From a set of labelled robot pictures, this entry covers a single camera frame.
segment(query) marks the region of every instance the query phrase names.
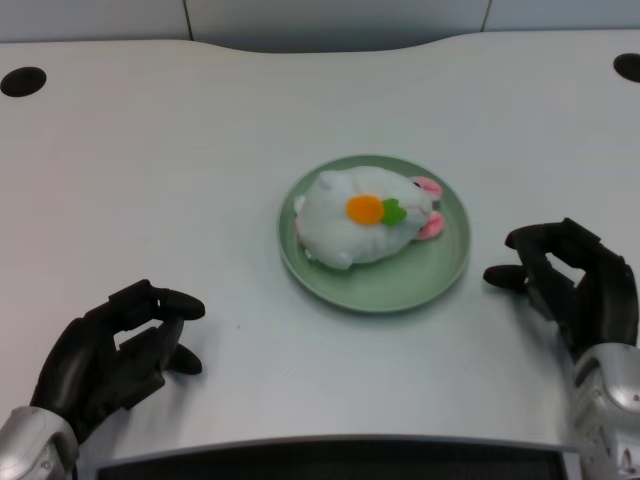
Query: stuffed bunny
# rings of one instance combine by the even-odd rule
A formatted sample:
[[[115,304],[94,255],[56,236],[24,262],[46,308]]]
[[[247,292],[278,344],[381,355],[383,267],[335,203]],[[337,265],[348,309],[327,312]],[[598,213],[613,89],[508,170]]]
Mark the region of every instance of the stuffed bunny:
[[[296,231],[311,258],[346,270],[439,235],[444,218],[433,202],[441,196],[442,188],[426,177],[379,167],[328,170],[295,199]]]

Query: white table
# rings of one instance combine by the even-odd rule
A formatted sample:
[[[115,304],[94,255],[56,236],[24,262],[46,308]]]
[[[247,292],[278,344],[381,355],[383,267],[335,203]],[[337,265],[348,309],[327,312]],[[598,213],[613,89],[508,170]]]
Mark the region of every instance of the white table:
[[[565,216],[640,271],[640,31],[497,33],[380,53],[267,55],[181,41],[0,46],[0,413],[26,404],[73,318],[141,278],[202,299],[205,364],[87,442],[85,465],[325,434],[570,443],[563,348],[487,287],[514,228]],[[291,184],[378,153],[449,182],[473,227],[452,291],[371,318],[306,293],[278,256]]]

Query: round plate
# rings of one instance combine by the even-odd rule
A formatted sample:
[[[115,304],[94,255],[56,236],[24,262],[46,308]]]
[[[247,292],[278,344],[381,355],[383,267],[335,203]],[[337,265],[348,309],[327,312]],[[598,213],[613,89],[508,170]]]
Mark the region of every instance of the round plate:
[[[411,242],[400,253],[349,270],[333,270],[304,253],[294,226],[293,200],[305,194],[324,170],[371,165],[406,177],[425,176],[443,188],[436,210],[445,218],[443,233],[432,240]],[[405,160],[358,155],[331,161],[302,177],[289,191],[278,219],[280,252],[293,275],[309,290],[335,305],[361,312],[395,312],[428,302],[458,278],[469,258],[471,227],[462,202],[441,178]]]

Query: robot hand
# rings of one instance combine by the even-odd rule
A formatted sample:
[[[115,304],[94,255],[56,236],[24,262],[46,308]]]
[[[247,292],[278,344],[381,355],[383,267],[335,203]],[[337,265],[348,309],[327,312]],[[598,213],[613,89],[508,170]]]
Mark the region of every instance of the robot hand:
[[[640,478],[638,295],[631,268],[569,219],[515,230],[506,245],[522,266],[491,267],[484,279],[528,293],[531,304],[558,323],[576,363],[572,420],[585,477]],[[577,287],[554,270],[547,253],[585,271]]]
[[[162,373],[202,372],[178,343],[185,320],[205,314],[199,300],[142,280],[71,322],[49,353],[29,407],[0,430],[0,480],[65,478],[78,444],[113,412],[131,409],[164,385]],[[148,328],[122,343],[113,336]]]

